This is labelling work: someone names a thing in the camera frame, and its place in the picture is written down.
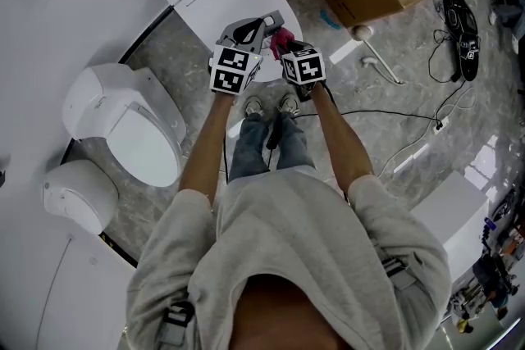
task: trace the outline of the sleeve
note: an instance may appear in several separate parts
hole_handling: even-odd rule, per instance
[[[127,338],[131,348],[155,348],[164,310],[187,297],[189,278],[215,242],[209,201],[180,191],[155,226],[127,290]]]
[[[373,175],[355,180],[348,197],[368,237],[388,256],[398,257],[416,282],[395,289],[411,348],[425,348],[450,299],[448,257],[428,228],[403,209]]]

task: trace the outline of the marble floor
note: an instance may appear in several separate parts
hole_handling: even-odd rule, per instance
[[[372,24],[375,34],[371,42],[398,76],[408,81],[402,87],[389,84],[374,70],[361,66],[360,58],[371,55],[365,45],[336,65],[331,64],[327,58],[350,40],[348,32],[335,30],[320,18],[320,10],[326,10],[336,20],[324,0],[288,2],[299,20],[304,39],[324,54],[327,83],[341,111],[382,109],[432,116],[441,102],[460,85],[460,82],[438,84],[428,74],[427,60],[436,46],[432,32],[444,28],[434,0],[424,0]],[[484,175],[481,179],[478,176],[477,182],[484,193],[492,196],[493,208],[523,168],[524,133],[519,124],[523,104],[517,94],[521,82],[518,60],[510,48],[510,32],[498,25],[489,25],[490,0],[467,0],[467,3],[477,18],[481,37],[479,71],[477,78],[467,82],[450,101],[474,87],[459,103],[461,107],[474,105],[468,110],[454,109],[450,125],[442,133],[434,135],[428,130],[418,145],[398,155],[386,167],[382,182],[408,209],[425,198],[452,170],[471,174],[473,162],[476,164],[474,175],[480,175],[480,168],[484,168],[481,170]],[[188,134],[181,145],[186,157],[212,103],[212,93],[208,89],[208,54],[174,12],[127,62],[132,69],[150,67],[175,100],[188,126]],[[445,44],[436,52],[432,73],[443,80],[454,73],[450,45]],[[257,92],[262,97],[267,103],[267,113],[271,114],[278,98],[289,87],[279,80],[252,84],[249,89],[250,93]],[[228,127],[242,118],[241,106],[242,103],[235,106]],[[440,117],[451,110],[452,107],[447,107]],[[304,112],[312,111],[312,103],[305,103]],[[421,137],[428,126],[428,121],[423,119],[381,113],[358,113],[346,118],[368,150],[377,174],[392,155]],[[319,173],[327,183],[336,185],[318,118],[304,117],[298,122],[308,137],[309,151]],[[407,156],[425,143],[428,143],[427,149],[416,160],[394,173]],[[235,141],[227,142],[228,161],[231,161],[234,146]],[[75,157],[93,160],[114,181],[120,194],[119,208],[106,232],[132,257],[138,258],[155,223],[175,195],[176,185],[158,189],[133,179],[120,168],[101,139],[76,143],[71,153],[71,158]],[[271,167],[275,166],[277,158],[278,153],[274,152]],[[219,197],[224,187],[225,176],[221,173]]]

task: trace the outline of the gray sweatshirt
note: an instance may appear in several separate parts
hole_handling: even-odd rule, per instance
[[[277,170],[231,182],[215,220],[203,194],[180,191],[128,288],[130,346],[158,348],[165,309],[187,299],[186,348],[227,349],[247,279],[269,274],[302,289],[356,350],[425,348],[450,297],[445,250],[375,176],[348,197],[351,207],[315,176]],[[392,281],[387,257],[415,281]]]

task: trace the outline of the pink object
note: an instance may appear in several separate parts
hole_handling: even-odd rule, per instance
[[[277,52],[277,45],[280,45],[284,49],[288,49],[288,41],[294,41],[295,36],[287,30],[284,26],[278,30],[274,35],[272,36],[272,41],[270,42],[270,49],[273,52],[273,56],[276,60],[279,60],[279,53]]]

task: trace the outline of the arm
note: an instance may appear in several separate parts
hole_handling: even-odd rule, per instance
[[[215,242],[210,203],[233,97],[217,94],[180,179],[180,191],[155,226],[127,291],[128,340],[156,348],[164,310],[186,300],[189,278]]]
[[[212,110],[200,130],[197,142],[180,177],[179,191],[184,189],[199,191],[211,204],[217,191],[222,140],[234,99],[233,95],[226,93],[215,94]]]
[[[361,140],[339,113],[322,85],[316,84],[310,95],[321,121],[337,184],[346,193],[354,180],[373,174],[372,163]]]
[[[317,84],[311,93],[321,121],[337,184],[348,193],[368,237],[388,257],[409,266],[416,282],[395,289],[411,348],[424,348],[439,325],[450,297],[448,257],[439,241],[389,195],[372,174],[356,133]]]

